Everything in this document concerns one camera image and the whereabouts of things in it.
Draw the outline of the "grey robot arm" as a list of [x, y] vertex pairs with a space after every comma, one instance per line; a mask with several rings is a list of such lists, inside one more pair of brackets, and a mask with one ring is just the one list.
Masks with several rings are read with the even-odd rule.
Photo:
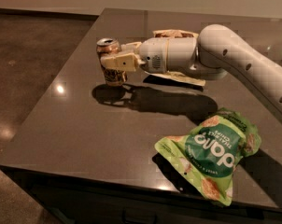
[[197, 36], [162, 33], [144, 42], [123, 44], [119, 51], [103, 56], [100, 64], [109, 70], [179, 72], [205, 80], [230, 73], [282, 123], [282, 66], [223, 25], [208, 25]]

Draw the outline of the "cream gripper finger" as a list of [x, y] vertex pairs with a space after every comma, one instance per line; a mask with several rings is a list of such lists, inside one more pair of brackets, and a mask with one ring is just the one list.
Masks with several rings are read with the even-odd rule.
[[131, 52], [137, 52], [140, 46], [141, 46], [140, 41], [120, 45], [122, 51], [131, 51]]
[[133, 52], [117, 53], [103, 56], [100, 59], [101, 65], [110, 70], [135, 72], [144, 62]]

